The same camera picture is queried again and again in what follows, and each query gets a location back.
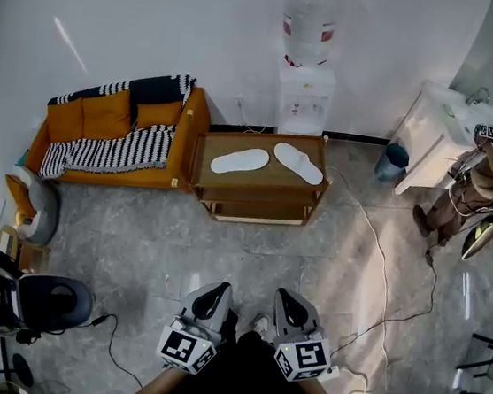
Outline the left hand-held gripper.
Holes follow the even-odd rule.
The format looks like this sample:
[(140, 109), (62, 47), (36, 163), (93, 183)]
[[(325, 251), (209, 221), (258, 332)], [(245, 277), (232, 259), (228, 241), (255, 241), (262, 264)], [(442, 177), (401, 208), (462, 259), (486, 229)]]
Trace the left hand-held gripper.
[(199, 374), (228, 341), (225, 326), (232, 298), (228, 282), (209, 283), (189, 293), (162, 330), (156, 354), (171, 367)]

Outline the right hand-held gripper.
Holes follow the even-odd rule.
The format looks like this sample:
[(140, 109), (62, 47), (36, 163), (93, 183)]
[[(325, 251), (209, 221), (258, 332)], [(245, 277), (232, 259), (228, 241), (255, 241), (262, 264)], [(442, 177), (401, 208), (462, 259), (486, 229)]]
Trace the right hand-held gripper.
[(331, 364), (317, 309), (308, 300), (292, 290), (277, 289), (273, 324), (274, 360), (286, 381), (326, 382), (340, 376), (339, 368)]

